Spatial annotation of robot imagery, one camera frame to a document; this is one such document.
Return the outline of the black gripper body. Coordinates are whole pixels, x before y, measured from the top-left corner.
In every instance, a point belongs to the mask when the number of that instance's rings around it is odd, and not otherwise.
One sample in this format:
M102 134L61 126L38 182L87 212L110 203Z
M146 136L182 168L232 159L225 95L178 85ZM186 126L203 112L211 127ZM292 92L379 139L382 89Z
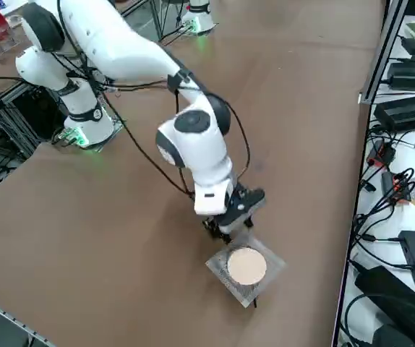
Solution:
M222 234L230 234L240 229L265 201L265 190L249 189L238 183L228 202L226 212L217 216L217 225Z

